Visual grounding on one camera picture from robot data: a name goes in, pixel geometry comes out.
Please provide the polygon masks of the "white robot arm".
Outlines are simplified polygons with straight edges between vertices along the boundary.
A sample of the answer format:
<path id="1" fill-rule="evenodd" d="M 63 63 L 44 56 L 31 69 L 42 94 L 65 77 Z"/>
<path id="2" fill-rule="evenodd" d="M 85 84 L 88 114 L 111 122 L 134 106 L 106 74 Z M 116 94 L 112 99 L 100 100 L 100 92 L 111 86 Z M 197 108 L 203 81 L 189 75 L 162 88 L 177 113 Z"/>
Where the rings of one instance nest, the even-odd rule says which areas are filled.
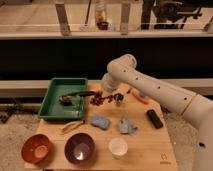
<path id="1" fill-rule="evenodd" d="M 110 61 L 101 81 L 108 93 L 121 83 L 145 93 L 171 112 L 181 115 L 198 130 L 192 171 L 213 171 L 213 101 L 193 91 L 172 85 L 136 70 L 137 61 L 131 54 Z"/>

